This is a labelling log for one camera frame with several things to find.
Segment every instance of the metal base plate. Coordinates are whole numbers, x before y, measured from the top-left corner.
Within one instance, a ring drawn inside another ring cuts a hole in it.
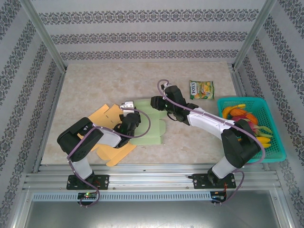
[[[223,178],[217,186],[213,186],[212,183],[210,183],[206,173],[195,173],[192,175],[191,179],[193,179],[194,189],[224,189],[225,183],[227,184],[227,189],[235,189],[237,187],[232,173]]]
[[[92,184],[99,190],[108,190],[109,175],[95,175]],[[75,175],[69,175],[66,184],[67,190],[94,190],[92,187],[83,183]]]

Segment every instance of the wall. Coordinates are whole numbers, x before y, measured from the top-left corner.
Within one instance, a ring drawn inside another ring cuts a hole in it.
[[[67,63],[233,63],[265,0],[34,0]]]
[[[304,226],[304,1],[278,0],[238,69],[247,96],[264,98],[287,159],[272,164],[296,227]]]
[[[17,0],[0,1],[0,228],[31,173],[61,72]]]

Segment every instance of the snack bag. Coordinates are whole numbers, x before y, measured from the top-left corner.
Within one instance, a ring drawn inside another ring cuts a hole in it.
[[[214,99],[213,81],[198,82],[190,80],[190,99]]]

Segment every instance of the plastic basket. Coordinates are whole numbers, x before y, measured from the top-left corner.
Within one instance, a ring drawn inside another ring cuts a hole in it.
[[[266,148],[266,157],[262,162],[281,162],[286,158],[286,153],[282,145],[281,139],[276,129],[275,122],[271,116],[270,110],[265,100],[258,97],[226,97],[218,100],[219,116],[223,117],[222,111],[227,106],[235,106],[238,104],[246,104],[245,110],[251,112],[259,121],[258,125],[266,126],[273,131],[271,138],[271,146]],[[256,162],[262,157],[259,152],[249,161]]]

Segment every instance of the cable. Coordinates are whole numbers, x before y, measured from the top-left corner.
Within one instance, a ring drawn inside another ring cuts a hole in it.
[[[82,202],[82,200],[83,200],[84,198],[81,198],[81,199],[80,199],[80,202],[79,202],[79,204],[80,204],[81,207],[86,207],[86,208],[91,207],[91,206],[95,205],[95,204],[99,201],[99,199],[100,199],[100,191],[99,191],[99,189],[98,189],[96,186],[94,186],[94,185],[90,184],[89,182],[87,182],[86,180],[84,180],[83,178],[81,178],[80,175],[77,173],[77,171],[74,169],[74,167],[73,167],[73,165],[72,165],[71,156],[72,156],[72,155],[75,153],[75,151],[80,147],[80,145],[84,142],[84,140],[85,140],[85,139],[86,139],[86,138],[87,138],[95,129],[105,129],[105,130],[107,130],[107,131],[113,132],[113,133],[115,133],[115,134],[117,134],[117,135],[120,135],[120,136],[123,136],[123,137],[126,137],[126,138],[133,138],[133,139],[136,139],[136,138],[143,137],[144,135],[146,135],[146,134],[148,133],[148,131],[150,130],[150,128],[151,128],[151,119],[150,119],[149,116],[148,116],[146,113],[144,113],[143,111],[140,111],[140,110],[137,110],[137,109],[132,109],[132,108],[122,108],[122,110],[130,110],[130,111],[136,111],[136,112],[142,113],[142,114],[143,114],[144,116],[146,116],[147,119],[148,119],[148,122],[149,122],[148,129],[147,129],[143,134],[141,134],[141,135],[138,135],[138,136],[130,136],[130,135],[125,135],[125,134],[118,133],[118,132],[116,132],[116,131],[114,131],[114,130],[112,130],[112,129],[110,129],[110,128],[107,128],[107,127],[94,126],[92,129],[90,129],[90,130],[88,131],[87,134],[85,134],[85,136],[84,136],[84,137],[79,141],[79,143],[74,147],[74,149],[71,151],[71,153],[66,157],[66,158],[67,158],[67,161],[68,161],[68,163],[69,163],[69,165],[70,165],[70,167],[71,167],[71,169],[72,169],[72,171],[73,171],[73,173],[77,176],[77,178],[80,179],[83,183],[85,183],[85,184],[87,184],[88,186],[90,186],[90,187],[92,187],[93,189],[95,189],[95,190],[96,190],[96,193],[97,193],[97,195],[98,195],[98,196],[97,196],[97,199],[96,199],[93,203],[91,203],[91,204],[89,204],[89,205],[83,205],[81,202]]]
[[[246,134],[246,135],[249,136],[250,138],[252,138],[252,139],[258,144],[258,146],[261,148],[261,150],[262,150],[262,157],[261,157],[260,160],[255,161],[255,162],[253,162],[253,163],[246,164],[246,165],[259,164],[259,163],[261,163],[261,162],[264,160],[264,158],[265,158],[265,156],[266,156],[265,149],[264,149],[262,143],[260,143],[260,141],[259,141],[255,136],[253,136],[253,135],[250,134],[249,132],[247,132],[247,131],[245,131],[245,130],[243,130],[243,129],[241,129],[241,128],[239,128],[239,127],[233,125],[233,124],[230,124],[230,123],[228,123],[228,122],[226,122],[226,121],[223,121],[220,117],[212,116],[212,115],[210,115],[210,114],[208,114],[208,113],[206,113],[206,112],[200,112],[200,111],[197,111],[197,110],[193,110],[193,109],[187,108],[187,107],[185,107],[185,106],[182,106],[182,105],[180,105],[180,104],[178,104],[178,103],[172,101],[171,99],[169,99],[169,98],[166,96],[166,94],[165,94],[165,93],[162,91],[162,89],[160,88],[160,83],[161,83],[161,82],[167,82],[167,83],[169,83],[169,81],[168,81],[167,79],[161,79],[161,80],[159,80],[159,81],[157,82],[157,89],[158,89],[158,91],[160,92],[160,94],[164,97],[165,100],[168,100],[170,103],[172,103],[172,104],[174,104],[174,105],[176,105],[176,106],[178,106],[178,107],[180,107],[180,108],[182,108],[182,109],[185,109],[185,110],[188,110],[188,111],[190,111],[190,112],[194,112],[194,113],[197,113],[197,114],[200,114],[200,115],[205,115],[205,116],[208,116],[208,117],[210,117],[211,119],[214,119],[214,120],[216,120],[216,121],[219,121],[219,122],[221,122],[221,123],[223,123],[223,124],[227,124],[228,126],[233,127],[234,129],[236,129],[236,130],[238,130],[238,131],[240,131],[240,132]],[[244,181],[244,178],[245,178],[245,174],[244,174],[243,171],[241,171],[241,170],[239,170],[239,169],[236,169],[236,170],[234,170],[234,172],[241,172],[241,173],[243,174],[243,177],[242,177],[242,180],[241,180],[240,184],[238,185],[238,187],[237,187],[237,188],[235,189],[235,191],[233,192],[233,194],[232,194],[225,202],[229,201],[232,197],[234,197],[234,195],[236,194],[236,192],[238,191],[238,189],[241,187],[241,185],[242,185],[242,183],[243,183],[243,181]]]

